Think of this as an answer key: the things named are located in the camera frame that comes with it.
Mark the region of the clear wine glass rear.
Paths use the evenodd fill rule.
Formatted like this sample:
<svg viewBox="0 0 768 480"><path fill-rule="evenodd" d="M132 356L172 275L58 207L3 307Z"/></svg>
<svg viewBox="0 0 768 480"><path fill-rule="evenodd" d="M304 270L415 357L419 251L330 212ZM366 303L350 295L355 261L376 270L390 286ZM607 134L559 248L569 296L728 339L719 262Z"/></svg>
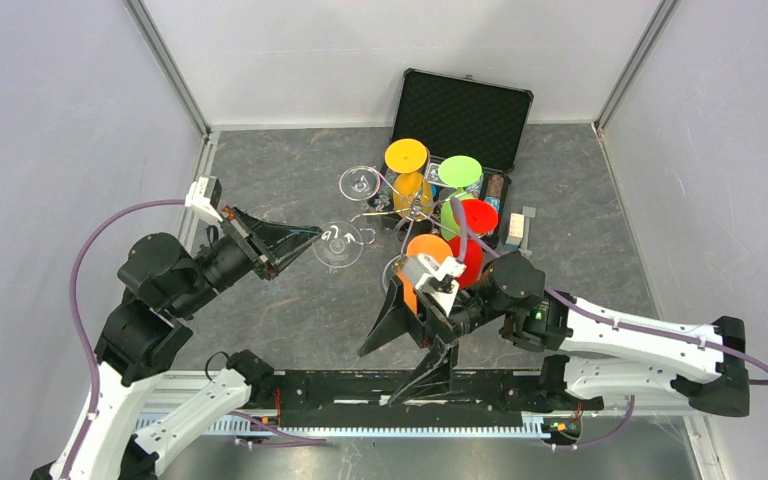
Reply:
<svg viewBox="0 0 768 480"><path fill-rule="evenodd" d="M373 198L381 187L379 172L369 166L348 168L340 176L338 188L348 200L360 202Z"/></svg>

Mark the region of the yellow plastic wine glass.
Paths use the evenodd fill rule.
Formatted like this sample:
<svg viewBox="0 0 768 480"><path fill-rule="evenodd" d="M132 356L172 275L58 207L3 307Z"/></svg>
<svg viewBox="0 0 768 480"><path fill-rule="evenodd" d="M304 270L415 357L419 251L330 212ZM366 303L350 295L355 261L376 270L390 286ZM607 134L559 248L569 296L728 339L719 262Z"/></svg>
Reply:
<svg viewBox="0 0 768 480"><path fill-rule="evenodd" d="M431 185L425 177L430 152L419 140L405 138L391 143L385 151L385 164L397 174L393 210L402 217L419 219L433 210Z"/></svg>

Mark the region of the red plastic wine glass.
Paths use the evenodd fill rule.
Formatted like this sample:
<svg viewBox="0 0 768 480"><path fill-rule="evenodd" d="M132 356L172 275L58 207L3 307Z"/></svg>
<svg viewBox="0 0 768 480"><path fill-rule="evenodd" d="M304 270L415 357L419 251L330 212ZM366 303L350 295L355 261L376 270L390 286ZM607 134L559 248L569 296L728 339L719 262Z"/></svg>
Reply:
<svg viewBox="0 0 768 480"><path fill-rule="evenodd" d="M489 203L480 199L464 199L461 201L464 209L466 224L470 232L478 236L494 231L499 222L497 210ZM483 253L477 241L471 239L467 242L464 258L465 270L457 278L461 289L465 289L475 283L481 273L483 265Z"/></svg>

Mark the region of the clear wine glass front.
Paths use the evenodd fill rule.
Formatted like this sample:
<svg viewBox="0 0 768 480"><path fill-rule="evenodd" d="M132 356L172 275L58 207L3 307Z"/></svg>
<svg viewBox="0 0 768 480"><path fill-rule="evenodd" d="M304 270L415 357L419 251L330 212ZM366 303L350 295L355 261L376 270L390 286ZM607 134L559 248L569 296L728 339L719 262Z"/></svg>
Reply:
<svg viewBox="0 0 768 480"><path fill-rule="evenodd" d="M364 219L332 220L322 226L312 252L328 274L338 273L357 264L371 250L377 231Z"/></svg>

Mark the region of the grey toy brick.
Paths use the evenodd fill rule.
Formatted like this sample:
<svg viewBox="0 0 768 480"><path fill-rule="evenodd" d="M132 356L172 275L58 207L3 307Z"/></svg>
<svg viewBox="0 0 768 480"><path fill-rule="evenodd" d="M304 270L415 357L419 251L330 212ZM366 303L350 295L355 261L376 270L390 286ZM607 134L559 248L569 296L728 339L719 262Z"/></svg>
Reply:
<svg viewBox="0 0 768 480"><path fill-rule="evenodd" d="M529 238L531 233L532 222L536 217L536 209L534 207L524 206L522 208L522 216L523 216L522 238L521 238L518 250L526 258L530 258L533 252L529 246Z"/></svg>

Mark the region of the clear wine glass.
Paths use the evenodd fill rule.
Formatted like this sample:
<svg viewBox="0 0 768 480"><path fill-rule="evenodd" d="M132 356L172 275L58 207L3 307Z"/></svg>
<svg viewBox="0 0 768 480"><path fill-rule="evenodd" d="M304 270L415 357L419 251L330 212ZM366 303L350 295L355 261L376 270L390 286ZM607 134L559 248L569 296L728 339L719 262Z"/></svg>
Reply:
<svg viewBox="0 0 768 480"><path fill-rule="evenodd" d="M369 166L348 168L340 176L338 188L348 200L360 202L373 198L381 187L379 172Z"/></svg>
<svg viewBox="0 0 768 480"><path fill-rule="evenodd" d="M338 273L357 264L371 250L377 231L364 219L332 220L322 226L312 252L328 274Z"/></svg>

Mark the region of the chrome wine glass rack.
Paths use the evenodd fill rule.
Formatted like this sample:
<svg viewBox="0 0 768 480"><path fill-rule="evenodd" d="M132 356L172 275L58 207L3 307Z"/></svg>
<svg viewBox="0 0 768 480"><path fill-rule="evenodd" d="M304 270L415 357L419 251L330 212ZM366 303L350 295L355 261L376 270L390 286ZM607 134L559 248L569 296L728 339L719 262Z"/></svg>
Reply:
<svg viewBox="0 0 768 480"><path fill-rule="evenodd" d="M498 245L499 215L495 204L438 177L427 179L419 170L389 179L373 167L351 167L340 177L340 191L352 201L366 202L367 210L362 214L382 216L387 228L399 229L404 223L412 226L424 222L440 230L445 240L460 234L451 206L451 200L457 198L463 203L471 228L469 237L485 242L490 249Z"/></svg>

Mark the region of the white toy brick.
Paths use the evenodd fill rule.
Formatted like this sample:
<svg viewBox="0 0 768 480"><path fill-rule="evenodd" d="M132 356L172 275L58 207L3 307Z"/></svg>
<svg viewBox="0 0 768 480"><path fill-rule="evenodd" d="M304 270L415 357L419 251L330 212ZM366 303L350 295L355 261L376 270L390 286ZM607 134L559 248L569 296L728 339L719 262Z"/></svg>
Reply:
<svg viewBox="0 0 768 480"><path fill-rule="evenodd" d="M518 249L525 233L525 216L521 213L511 213L508 219L507 236L504 241L506 248Z"/></svg>

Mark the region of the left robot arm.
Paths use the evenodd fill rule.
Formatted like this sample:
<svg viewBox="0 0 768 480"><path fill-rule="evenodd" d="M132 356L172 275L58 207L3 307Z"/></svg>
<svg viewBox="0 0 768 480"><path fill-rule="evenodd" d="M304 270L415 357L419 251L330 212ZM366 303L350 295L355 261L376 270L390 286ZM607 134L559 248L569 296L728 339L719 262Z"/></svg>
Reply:
<svg viewBox="0 0 768 480"><path fill-rule="evenodd" d="M222 417L274 394L273 368L243 350L162 419L136 425L149 397L192 336L194 314L248 274L275 279L321 235L315 226L256 219L235 207L218 214L221 237L191 255L173 235L147 235L118 270L120 304L88 350L85 410L60 457L36 479L155 479Z"/></svg>

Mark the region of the green plastic wine glass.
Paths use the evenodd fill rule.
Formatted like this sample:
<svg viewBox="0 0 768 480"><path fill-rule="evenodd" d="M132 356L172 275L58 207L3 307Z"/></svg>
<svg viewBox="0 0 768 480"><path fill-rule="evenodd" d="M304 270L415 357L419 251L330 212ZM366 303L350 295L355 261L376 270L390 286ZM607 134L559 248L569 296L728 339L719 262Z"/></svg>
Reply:
<svg viewBox="0 0 768 480"><path fill-rule="evenodd" d="M482 175L481 164L470 156L452 156L440 164L439 179L446 186L453 188L453 192L442 202L440 209L440 234L444 240L449 241L460 233L450 199L478 199L477 188L481 185Z"/></svg>

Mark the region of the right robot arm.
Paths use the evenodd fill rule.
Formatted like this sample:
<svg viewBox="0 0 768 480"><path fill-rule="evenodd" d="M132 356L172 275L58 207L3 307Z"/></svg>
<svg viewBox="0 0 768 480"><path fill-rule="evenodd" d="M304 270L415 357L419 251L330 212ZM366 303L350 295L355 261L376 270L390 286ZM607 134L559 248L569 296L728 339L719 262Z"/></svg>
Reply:
<svg viewBox="0 0 768 480"><path fill-rule="evenodd" d="M408 257L391 278L359 356L402 335L426 352L390 401L444 395L454 387L460 340L500 320L500 336L544 360L535 395L551 409L613 395L684 398L700 412L750 412L745 328L723 316L710 324L668 323L610 310L549 288L526 257L509 253L462 287L456 258Z"/></svg>

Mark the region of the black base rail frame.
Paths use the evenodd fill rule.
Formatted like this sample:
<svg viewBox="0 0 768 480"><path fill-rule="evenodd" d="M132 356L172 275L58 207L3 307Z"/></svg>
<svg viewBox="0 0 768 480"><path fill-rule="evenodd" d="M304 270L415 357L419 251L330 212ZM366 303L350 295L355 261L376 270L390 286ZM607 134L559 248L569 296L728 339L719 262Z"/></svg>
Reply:
<svg viewBox="0 0 768 480"><path fill-rule="evenodd" d="M250 444L319 439L523 438L574 445L590 417L681 416L687 400L664 369L619 359L552 355L540 370L459 369L448 391L392 400L405 370L256 371L249 396L230 380L170 372L138 416L144 447L202 435Z"/></svg>

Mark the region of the black poker chip case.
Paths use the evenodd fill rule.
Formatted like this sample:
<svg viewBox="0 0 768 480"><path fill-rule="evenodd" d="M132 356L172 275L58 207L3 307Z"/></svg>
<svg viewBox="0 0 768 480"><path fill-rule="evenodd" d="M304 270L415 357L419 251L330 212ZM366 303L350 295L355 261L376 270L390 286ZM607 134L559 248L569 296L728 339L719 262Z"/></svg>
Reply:
<svg viewBox="0 0 768 480"><path fill-rule="evenodd" d="M409 68L389 142L421 142L427 166L455 155L476 159L482 180L474 195L502 217L532 103L527 89Z"/></svg>

